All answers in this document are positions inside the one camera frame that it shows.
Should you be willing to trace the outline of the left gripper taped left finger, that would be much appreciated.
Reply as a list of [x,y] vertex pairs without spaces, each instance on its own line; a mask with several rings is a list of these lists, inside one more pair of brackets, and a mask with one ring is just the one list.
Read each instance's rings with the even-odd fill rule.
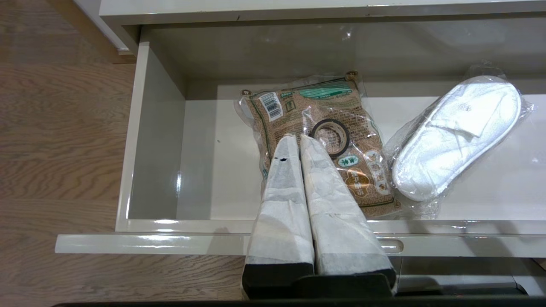
[[295,135],[273,155],[242,274],[246,299],[292,298],[292,285],[314,274],[314,246]]

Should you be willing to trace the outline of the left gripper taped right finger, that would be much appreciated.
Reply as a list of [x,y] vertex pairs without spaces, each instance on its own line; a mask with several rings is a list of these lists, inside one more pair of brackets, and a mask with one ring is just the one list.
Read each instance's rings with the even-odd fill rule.
[[394,295],[396,272],[325,147],[302,135],[300,153],[316,255],[306,295]]

